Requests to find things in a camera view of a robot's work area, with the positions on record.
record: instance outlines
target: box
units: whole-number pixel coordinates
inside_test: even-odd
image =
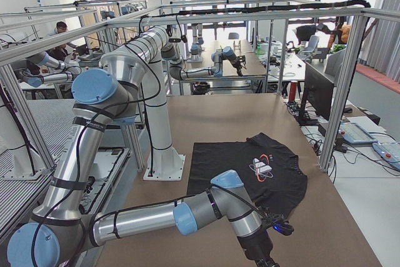
[[[371,113],[370,111],[368,111],[366,108],[363,108],[362,106],[358,106],[357,108],[361,112],[363,112],[365,114],[365,116],[367,116],[369,119],[371,119],[373,123],[375,123],[376,125],[379,125],[381,117],[376,116],[375,114]]]

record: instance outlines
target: brown table surface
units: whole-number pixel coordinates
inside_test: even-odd
[[[149,182],[138,175],[126,206],[186,194],[194,142],[245,141],[260,132],[299,155],[308,176],[306,195],[289,217],[291,236],[269,229],[271,256],[281,267],[375,267],[378,259],[353,220],[283,99],[274,94],[175,96],[169,98],[174,147],[186,155],[182,181]],[[226,218],[181,236],[173,227],[110,241],[98,267],[119,266],[255,266],[246,259]]]
[[[233,48],[233,41],[236,44],[239,43],[239,40],[225,40],[225,41],[213,41],[207,45],[203,45],[205,49],[201,53],[201,57],[203,61],[201,63],[189,63],[186,62],[186,69],[195,69],[195,68],[205,68],[214,65],[214,62],[211,60],[211,55],[215,53],[218,48],[224,48],[225,46],[230,46]],[[263,64],[260,63],[257,54],[253,52],[253,47],[247,40],[241,40],[241,49],[235,49],[235,54],[237,56],[246,56],[246,68],[242,68],[242,73],[244,76],[246,75],[264,75],[266,73],[266,69]],[[223,77],[226,76],[238,76],[236,73],[236,69],[232,67],[231,63],[228,60],[223,62]]]

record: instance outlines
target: office chair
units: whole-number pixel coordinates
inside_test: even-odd
[[[318,36],[311,36],[307,46],[297,54],[299,59],[301,59],[302,61],[311,61],[314,53],[317,50],[318,42]]]
[[[229,33],[227,36],[228,40],[235,40],[235,39],[239,39],[239,34],[238,33]]]

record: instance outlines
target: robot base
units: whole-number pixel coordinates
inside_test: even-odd
[[[183,166],[185,163],[185,155],[178,154],[172,149],[172,160],[161,159],[160,156],[154,154],[153,174],[150,176],[151,157],[147,162],[147,169],[144,173],[145,181],[180,181],[182,179]]]
[[[10,169],[1,179],[3,181],[35,181],[37,180],[47,168],[39,169],[35,175],[20,175],[14,169]]]
[[[201,63],[203,61],[203,58],[198,55],[196,55],[196,56],[191,56],[189,59],[187,59],[187,62],[188,63]]]

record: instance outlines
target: monitor stand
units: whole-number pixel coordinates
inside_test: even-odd
[[[310,116],[308,115],[308,113],[306,111],[308,92],[309,92],[309,89],[304,88],[304,92],[303,92],[302,98],[301,98],[299,116],[297,117],[297,122],[300,124],[300,126],[317,126],[318,119],[310,118]]]

